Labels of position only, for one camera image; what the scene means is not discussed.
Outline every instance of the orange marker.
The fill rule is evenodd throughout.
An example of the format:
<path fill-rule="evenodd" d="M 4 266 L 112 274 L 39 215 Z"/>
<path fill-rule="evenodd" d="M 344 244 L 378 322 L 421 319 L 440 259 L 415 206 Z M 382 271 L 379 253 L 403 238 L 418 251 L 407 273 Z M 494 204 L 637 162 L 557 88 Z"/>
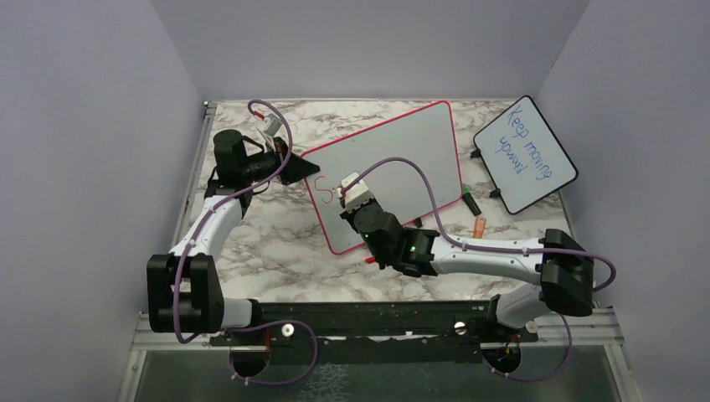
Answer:
<path fill-rule="evenodd" d="M 483 239 L 483 230 L 486 228 L 486 218 L 476 216 L 476 223 L 473 224 L 473 238 Z"/>

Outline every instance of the whiteboard stand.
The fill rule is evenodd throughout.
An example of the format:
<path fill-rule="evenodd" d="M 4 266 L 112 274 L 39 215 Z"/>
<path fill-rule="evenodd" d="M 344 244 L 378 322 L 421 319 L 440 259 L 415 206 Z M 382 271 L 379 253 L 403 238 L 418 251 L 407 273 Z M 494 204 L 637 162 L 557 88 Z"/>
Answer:
<path fill-rule="evenodd" d="M 476 150 L 509 214 L 573 182 L 579 171 L 562 148 L 553 129 L 525 95 L 473 136 Z"/>

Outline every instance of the green marker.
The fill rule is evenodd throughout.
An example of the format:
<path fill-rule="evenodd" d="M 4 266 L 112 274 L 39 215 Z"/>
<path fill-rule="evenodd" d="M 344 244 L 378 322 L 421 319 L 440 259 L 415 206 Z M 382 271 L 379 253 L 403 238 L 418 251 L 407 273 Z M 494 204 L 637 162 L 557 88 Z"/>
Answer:
<path fill-rule="evenodd" d="M 481 209 L 478 208 L 478 204 L 476 204 L 476 201 L 473 199 L 473 196 L 469 193 L 469 191 L 470 189 L 468 186 L 464 185 L 464 195 L 462 198 L 464 199 L 468 209 L 470 209 L 473 213 L 473 216 L 478 216 L 481 214 Z"/>

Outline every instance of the glass panel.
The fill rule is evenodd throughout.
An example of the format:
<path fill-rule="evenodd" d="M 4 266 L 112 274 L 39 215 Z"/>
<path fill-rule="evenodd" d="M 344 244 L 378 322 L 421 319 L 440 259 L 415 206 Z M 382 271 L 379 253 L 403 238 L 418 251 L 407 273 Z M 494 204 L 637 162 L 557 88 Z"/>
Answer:
<path fill-rule="evenodd" d="M 564 348 L 525 348 L 516 374 L 543 375 L 559 364 L 563 352 Z M 136 400 L 620 400 L 601 346 L 575 347 L 570 365 L 561 374 L 538 383 L 502 379 L 483 364 L 320 364 L 295 384 L 245 387 L 243 382 L 231 380 L 227 355 L 220 351 L 149 352 Z M 288 379 L 304 368 L 270 366 L 259 378 Z"/>

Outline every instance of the black metal base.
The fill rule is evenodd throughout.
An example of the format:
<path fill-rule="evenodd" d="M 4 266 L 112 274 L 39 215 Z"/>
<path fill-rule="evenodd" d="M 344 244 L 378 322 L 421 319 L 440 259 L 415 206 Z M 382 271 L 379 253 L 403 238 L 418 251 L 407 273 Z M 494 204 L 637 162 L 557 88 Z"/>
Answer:
<path fill-rule="evenodd" d="M 500 331 L 490 322 L 488 301 L 416 301 L 375 303 L 260 303 L 262 320 L 303 321 L 318 338 L 318 363 L 371 364 L 455 362 L 482 363 L 481 343 L 538 340 L 524 329 Z M 455 330 L 455 324 L 466 326 Z M 373 337 L 421 338 L 378 340 Z M 213 346 L 254 345 L 252 335 L 231 333 L 210 340 Z M 263 334 L 259 336 L 265 342 Z M 296 326 L 286 338 L 280 326 L 270 330 L 269 364 L 302 365 L 313 354 L 307 331 Z M 264 358 L 264 352 L 232 352 L 235 361 Z"/>
<path fill-rule="evenodd" d="M 147 264 L 148 315 L 154 332 L 175 332 L 172 325 L 172 289 L 178 257 L 155 254 Z M 183 278 L 192 291 L 180 292 L 180 324 L 184 332 L 219 331 L 224 316 L 224 298 L 211 255 L 188 257 Z"/>

